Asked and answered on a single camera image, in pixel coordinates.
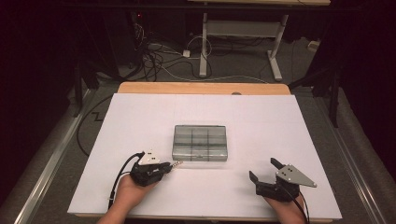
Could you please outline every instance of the white table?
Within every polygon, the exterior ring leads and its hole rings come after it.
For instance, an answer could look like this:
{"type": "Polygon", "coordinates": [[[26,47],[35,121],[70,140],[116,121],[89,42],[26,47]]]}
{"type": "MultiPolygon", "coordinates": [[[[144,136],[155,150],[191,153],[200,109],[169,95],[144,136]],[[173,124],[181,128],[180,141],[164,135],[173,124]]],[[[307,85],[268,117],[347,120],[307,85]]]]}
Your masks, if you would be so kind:
{"type": "Polygon", "coordinates": [[[318,184],[315,189],[301,187],[311,220],[341,218],[293,95],[115,94],[68,213],[104,214],[118,171],[136,152],[153,149],[162,161],[172,161],[177,124],[226,126],[228,160],[184,162],[130,212],[131,217],[276,220],[248,177],[252,171],[260,181],[273,183],[274,157],[318,184]]]}

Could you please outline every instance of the desk leg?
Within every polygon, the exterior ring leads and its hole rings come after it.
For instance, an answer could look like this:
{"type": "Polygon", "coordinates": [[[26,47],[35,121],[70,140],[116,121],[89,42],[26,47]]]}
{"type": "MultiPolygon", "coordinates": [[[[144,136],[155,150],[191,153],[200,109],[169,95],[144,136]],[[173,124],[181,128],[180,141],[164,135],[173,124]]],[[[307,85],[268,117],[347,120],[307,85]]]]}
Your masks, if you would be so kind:
{"type": "Polygon", "coordinates": [[[204,13],[204,19],[202,23],[202,50],[201,50],[201,61],[199,63],[199,76],[206,77],[206,63],[207,63],[207,51],[206,51],[206,37],[207,37],[207,13],[204,13]]]}
{"type": "Polygon", "coordinates": [[[277,30],[274,49],[267,51],[268,60],[271,64],[271,68],[273,70],[274,78],[276,81],[282,80],[282,75],[280,74],[279,66],[277,65],[277,62],[276,62],[276,53],[279,48],[280,41],[282,40],[282,35],[283,35],[283,32],[285,31],[286,22],[288,21],[288,17],[289,17],[289,15],[284,15],[282,17],[282,22],[280,23],[279,28],[277,30]]]}

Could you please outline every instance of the white desk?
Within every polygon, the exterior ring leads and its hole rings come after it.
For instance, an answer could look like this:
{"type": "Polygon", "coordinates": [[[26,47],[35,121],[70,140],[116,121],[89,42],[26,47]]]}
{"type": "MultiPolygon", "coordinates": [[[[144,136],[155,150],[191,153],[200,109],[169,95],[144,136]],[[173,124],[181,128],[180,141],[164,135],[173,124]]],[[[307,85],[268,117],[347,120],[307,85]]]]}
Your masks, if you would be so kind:
{"type": "MultiPolygon", "coordinates": [[[[265,5],[286,5],[305,7],[328,6],[330,0],[190,0],[192,2],[209,3],[236,3],[236,4],[265,4],[265,5]]],[[[283,15],[280,22],[263,21],[212,21],[204,13],[202,31],[202,50],[200,59],[200,77],[206,77],[207,66],[207,36],[208,35],[233,35],[233,36],[253,36],[253,37],[274,37],[275,44],[272,50],[267,51],[269,63],[271,65],[274,79],[282,80],[279,66],[276,62],[276,54],[282,40],[283,32],[286,28],[289,15],[283,15]]]]}
{"type": "Polygon", "coordinates": [[[229,158],[184,162],[130,212],[131,217],[275,220],[248,177],[250,170],[260,181],[274,182],[276,168],[270,163],[274,157],[293,164],[318,184],[316,189],[301,187],[312,220],[341,218],[293,95],[115,94],[68,213],[104,214],[118,171],[136,152],[152,148],[162,161],[172,161],[177,124],[225,125],[229,158]]]}

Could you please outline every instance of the human arm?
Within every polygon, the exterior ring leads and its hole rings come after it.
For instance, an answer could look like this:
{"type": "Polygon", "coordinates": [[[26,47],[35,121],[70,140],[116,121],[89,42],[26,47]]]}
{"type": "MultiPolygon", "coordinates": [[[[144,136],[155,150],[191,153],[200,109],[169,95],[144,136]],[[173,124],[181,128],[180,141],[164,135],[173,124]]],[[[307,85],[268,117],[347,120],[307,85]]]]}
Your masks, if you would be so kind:
{"type": "Polygon", "coordinates": [[[121,224],[125,221],[129,211],[142,202],[146,194],[157,183],[141,187],[136,185],[130,175],[120,179],[117,187],[116,199],[105,215],[99,219],[98,224],[121,224]]]}
{"type": "MultiPolygon", "coordinates": [[[[294,202],[290,203],[282,203],[277,200],[265,198],[276,211],[276,215],[279,219],[279,222],[282,224],[304,224],[305,219],[303,213],[297,207],[294,202]]],[[[301,194],[296,198],[297,203],[300,204],[301,207],[304,207],[304,200],[301,194]]]]}

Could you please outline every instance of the clear plastic box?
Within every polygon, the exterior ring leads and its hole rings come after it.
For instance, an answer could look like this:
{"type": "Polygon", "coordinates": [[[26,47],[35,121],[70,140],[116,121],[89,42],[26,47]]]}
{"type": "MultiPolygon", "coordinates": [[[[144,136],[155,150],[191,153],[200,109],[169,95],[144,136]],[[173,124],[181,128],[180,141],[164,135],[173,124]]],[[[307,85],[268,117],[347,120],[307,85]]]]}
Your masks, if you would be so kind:
{"type": "Polygon", "coordinates": [[[175,126],[174,161],[227,161],[225,126],[175,126]]]}

